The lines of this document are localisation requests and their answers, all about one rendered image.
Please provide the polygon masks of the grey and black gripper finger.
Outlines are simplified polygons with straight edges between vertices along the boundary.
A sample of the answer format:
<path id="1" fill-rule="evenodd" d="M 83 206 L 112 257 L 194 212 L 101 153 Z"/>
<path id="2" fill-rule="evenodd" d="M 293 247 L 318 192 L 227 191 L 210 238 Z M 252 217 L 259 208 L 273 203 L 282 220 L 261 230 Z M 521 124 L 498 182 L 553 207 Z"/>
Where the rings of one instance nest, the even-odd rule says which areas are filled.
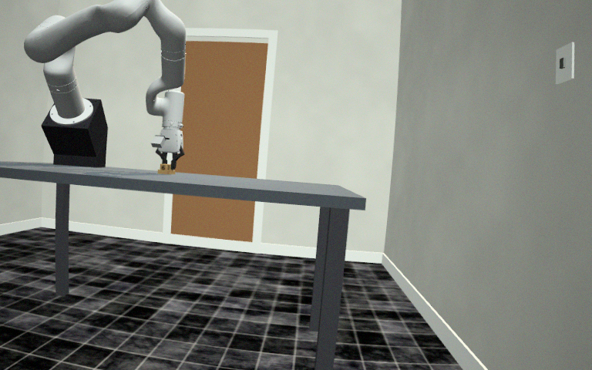
<path id="1" fill-rule="evenodd" d="M 161 153 L 161 152 L 159 152 L 158 151 L 158 148 L 156 150 L 156 153 L 161 157 L 162 164 L 167 164 L 167 159 L 166 159 L 167 158 L 167 153 L 163 153 L 163 152 Z"/>
<path id="2" fill-rule="evenodd" d="M 179 153 L 179 154 L 177 154 L 177 153 L 172 153 L 172 155 L 173 155 L 173 160 L 171 160 L 171 167 L 170 167 L 170 169 L 171 169 L 171 170 L 175 170 L 175 168 L 176 168 L 176 164 L 177 164 L 177 160 L 178 160 L 178 159 L 179 159 L 181 156 L 183 156 L 183 155 L 184 155 L 184 151 L 183 151 L 183 149 L 182 149 L 182 146 L 180 145 L 180 153 Z"/>

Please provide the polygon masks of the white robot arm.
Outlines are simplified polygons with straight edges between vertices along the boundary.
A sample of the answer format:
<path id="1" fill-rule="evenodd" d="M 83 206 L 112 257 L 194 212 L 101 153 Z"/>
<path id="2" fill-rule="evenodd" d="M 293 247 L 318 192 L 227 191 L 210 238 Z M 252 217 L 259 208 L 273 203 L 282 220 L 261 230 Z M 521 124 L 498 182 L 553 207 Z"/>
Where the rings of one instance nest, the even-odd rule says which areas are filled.
<path id="1" fill-rule="evenodd" d="M 53 15 L 27 35 L 25 53 L 33 61 L 44 63 L 45 80 L 55 103 L 50 110 L 54 123 L 76 125 L 93 113 L 92 103 L 82 98 L 73 67 L 76 45 L 105 32 L 125 32 L 143 16 L 160 37 L 162 63 L 162 76 L 146 92 L 146 110 L 163 117 L 162 127 L 182 129 L 184 93 L 166 91 L 163 99 L 156 95 L 184 83 L 186 29 L 160 0 L 114 0 L 66 18 Z"/>

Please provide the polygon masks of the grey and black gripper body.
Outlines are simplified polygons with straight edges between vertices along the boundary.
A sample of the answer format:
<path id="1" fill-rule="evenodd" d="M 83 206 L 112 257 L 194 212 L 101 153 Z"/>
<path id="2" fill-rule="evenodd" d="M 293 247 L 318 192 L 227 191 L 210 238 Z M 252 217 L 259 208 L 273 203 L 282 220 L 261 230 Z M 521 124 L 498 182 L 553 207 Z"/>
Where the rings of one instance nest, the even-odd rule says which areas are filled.
<path id="1" fill-rule="evenodd" d="M 166 140 L 163 148 L 158 148 L 163 153 L 180 153 L 180 145 L 183 148 L 183 132 L 180 129 L 163 128 L 160 136 L 170 138 Z"/>

